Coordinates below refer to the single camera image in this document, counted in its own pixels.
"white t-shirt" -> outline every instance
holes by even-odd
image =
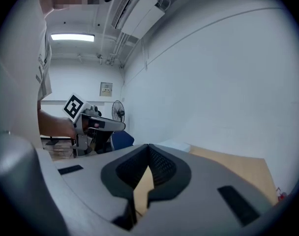
[[[0,131],[41,148],[37,101],[51,93],[51,48],[39,0],[18,0],[0,30]]]

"white ceiling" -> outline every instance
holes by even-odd
[[[110,58],[110,53],[113,52],[116,39],[120,33],[120,30],[114,29],[111,26],[112,19],[120,1],[121,0],[114,0],[106,26],[102,52],[100,51],[102,33],[111,2],[105,3],[104,0],[100,0],[100,4],[75,5],[69,9],[54,11],[49,14],[46,18],[47,32],[49,35],[52,33],[87,33],[95,35],[94,42],[71,40],[53,41],[49,38],[53,59],[76,58],[78,55],[81,55],[83,58],[92,58],[98,54],[101,54],[104,59]],[[120,56],[121,61],[125,59],[136,41],[137,39],[134,37],[129,38]]]

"wooden table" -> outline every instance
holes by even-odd
[[[272,205],[278,202],[276,188],[264,159],[229,155],[195,146],[191,146],[190,153],[224,165],[256,186],[270,200]],[[147,193],[153,188],[153,179],[148,167],[134,190],[135,208],[138,213],[143,215],[147,211]]]

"black fan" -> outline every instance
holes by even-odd
[[[116,100],[112,105],[112,119],[124,122],[124,116],[124,107],[120,101]]]

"black rectangular strip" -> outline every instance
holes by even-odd
[[[260,217],[259,213],[234,187],[224,186],[217,190],[243,226]]]
[[[83,169],[83,167],[81,165],[74,165],[74,166],[70,166],[70,167],[66,167],[63,169],[58,169],[60,175],[64,175],[64,174],[68,174],[74,171],[79,171]]]

